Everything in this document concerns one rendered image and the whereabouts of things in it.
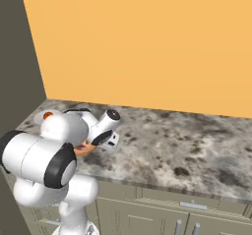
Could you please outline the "orange bowl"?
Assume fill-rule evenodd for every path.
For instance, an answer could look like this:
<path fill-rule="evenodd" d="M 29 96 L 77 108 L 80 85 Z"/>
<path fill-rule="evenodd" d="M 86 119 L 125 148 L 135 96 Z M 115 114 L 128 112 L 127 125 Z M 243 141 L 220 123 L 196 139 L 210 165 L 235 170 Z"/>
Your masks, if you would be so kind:
<path fill-rule="evenodd" d="M 86 147 L 84 147 L 84 148 L 74 147 L 74 153 L 77 156 L 87 156 L 95 149 L 95 146 L 93 146 L 91 143 L 89 143 L 87 141 L 84 141 L 83 145 L 85 145 Z"/>

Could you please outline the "grey-green cupboard door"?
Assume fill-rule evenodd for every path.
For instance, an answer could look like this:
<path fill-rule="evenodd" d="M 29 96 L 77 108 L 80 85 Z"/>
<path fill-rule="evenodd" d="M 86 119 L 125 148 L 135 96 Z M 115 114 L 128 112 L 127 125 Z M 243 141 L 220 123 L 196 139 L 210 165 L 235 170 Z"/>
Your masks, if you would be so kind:
<path fill-rule="evenodd" d="M 101 235 L 183 235 L 188 213 L 105 198 L 96 200 Z"/>
<path fill-rule="evenodd" d="M 189 215 L 185 235 L 192 235 L 195 223 L 201 224 L 198 235 L 252 235 L 252 222 L 193 213 Z"/>

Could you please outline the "grey-green drawer front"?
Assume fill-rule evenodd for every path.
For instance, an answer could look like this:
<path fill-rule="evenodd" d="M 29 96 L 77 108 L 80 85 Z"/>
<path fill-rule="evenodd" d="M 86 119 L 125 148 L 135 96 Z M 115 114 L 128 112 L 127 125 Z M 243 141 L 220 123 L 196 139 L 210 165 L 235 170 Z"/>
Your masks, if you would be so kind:
<path fill-rule="evenodd" d="M 212 199 L 193 195 L 185 195 L 174 192 L 166 192 L 147 188 L 137 188 L 139 200 L 158 201 L 166 204 L 178 204 L 180 202 L 195 203 L 207 206 L 208 209 L 225 211 L 249 217 L 252 214 L 252 204 L 238 203 L 234 201 Z"/>
<path fill-rule="evenodd" d="M 45 220 L 58 220 L 61 223 L 58 206 L 25 207 L 19 206 L 31 235 L 51 235 L 58 227 L 45 223 Z"/>

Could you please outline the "small white plate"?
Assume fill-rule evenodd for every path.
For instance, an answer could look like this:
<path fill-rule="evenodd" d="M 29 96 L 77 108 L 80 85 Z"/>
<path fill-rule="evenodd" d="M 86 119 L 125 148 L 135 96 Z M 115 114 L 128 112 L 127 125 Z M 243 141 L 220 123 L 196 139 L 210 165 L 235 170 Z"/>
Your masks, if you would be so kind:
<path fill-rule="evenodd" d="M 36 124 L 41 124 L 44 119 L 43 119 L 43 114 L 47 111 L 50 111 L 53 113 L 53 115 L 55 114 L 60 114 L 60 111 L 58 110 L 55 110 L 55 109 L 45 109 L 45 110 L 42 110 L 40 112 L 38 112 L 34 117 L 33 117 L 33 121 L 36 123 Z"/>

